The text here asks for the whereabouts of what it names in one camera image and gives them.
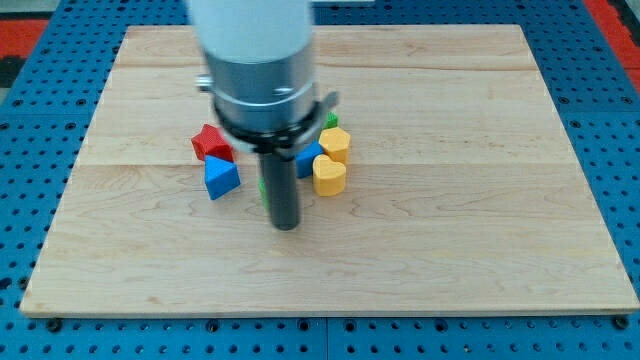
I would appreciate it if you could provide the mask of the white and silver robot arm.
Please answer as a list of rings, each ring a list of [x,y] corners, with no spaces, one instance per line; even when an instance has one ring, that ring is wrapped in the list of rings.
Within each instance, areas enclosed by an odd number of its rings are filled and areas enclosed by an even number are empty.
[[[336,92],[318,99],[312,7],[305,0],[187,0],[209,76],[199,86],[231,143],[294,157],[315,141]]]

